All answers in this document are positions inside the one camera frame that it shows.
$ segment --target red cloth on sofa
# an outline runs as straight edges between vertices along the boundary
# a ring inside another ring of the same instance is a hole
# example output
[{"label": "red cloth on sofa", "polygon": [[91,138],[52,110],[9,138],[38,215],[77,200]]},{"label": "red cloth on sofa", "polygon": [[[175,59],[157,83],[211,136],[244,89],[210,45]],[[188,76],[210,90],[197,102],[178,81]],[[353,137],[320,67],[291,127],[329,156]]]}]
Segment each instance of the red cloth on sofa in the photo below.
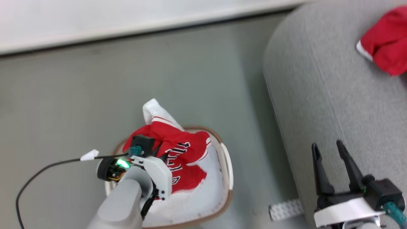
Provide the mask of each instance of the red cloth on sofa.
[{"label": "red cloth on sofa", "polygon": [[133,136],[138,134],[155,138],[154,149],[161,144],[157,157],[168,153],[166,165],[173,175],[172,193],[194,189],[206,178],[205,171],[198,165],[190,164],[202,160],[208,154],[210,138],[206,132],[183,132],[168,120],[154,117],[150,125],[145,125],[130,135],[123,153],[130,148]]},{"label": "red cloth on sofa", "polygon": [[357,48],[391,76],[407,72],[407,6],[386,13],[360,39]]}]

